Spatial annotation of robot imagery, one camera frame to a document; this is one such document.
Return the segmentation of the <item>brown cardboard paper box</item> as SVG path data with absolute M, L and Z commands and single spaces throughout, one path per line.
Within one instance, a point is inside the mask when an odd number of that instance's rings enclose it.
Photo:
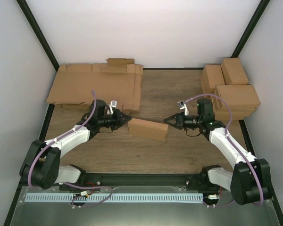
M 128 130 L 131 136 L 165 141 L 168 132 L 168 125 L 132 118 L 128 122 Z

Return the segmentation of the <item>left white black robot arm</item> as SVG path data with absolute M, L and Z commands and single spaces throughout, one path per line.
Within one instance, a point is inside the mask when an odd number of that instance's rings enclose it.
M 19 175 L 30 186 L 48 189 L 54 184 L 70 183 L 76 190 L 86 187 L 84 170 L 74 166 L 62 166 L 61 158 L 77 146 L 93 139 L 101 128 L 115 131 L 131 120 L 131 116 L 117 109 L 117 102 L 107 104 L 94 100 L 89 111 L 69 131 L 47 141 L 31 143 L 20 168 Z

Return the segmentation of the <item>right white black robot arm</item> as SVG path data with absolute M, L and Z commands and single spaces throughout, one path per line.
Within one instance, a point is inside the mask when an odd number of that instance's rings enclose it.
M 197 114 L 190 115 L 185 101 L 179 103 L 181 112 L 164 119 L 164 123 L 176 129 L 199 130 L 207 141 L 213 144 L 228 160 L 233 171 L 219 165 L 204 167 L 200 184 L 210 190 L 219 186 L 231 192 L 233 200 L 239 204 L 253 203 L 261 206 L 271 199 L 272 182 L 270 167 L 265 159 L 258 159 L 244 149 L 230 134 L 228 126 L 215 119 L 213 103 L 208 98 L 198 99 Z

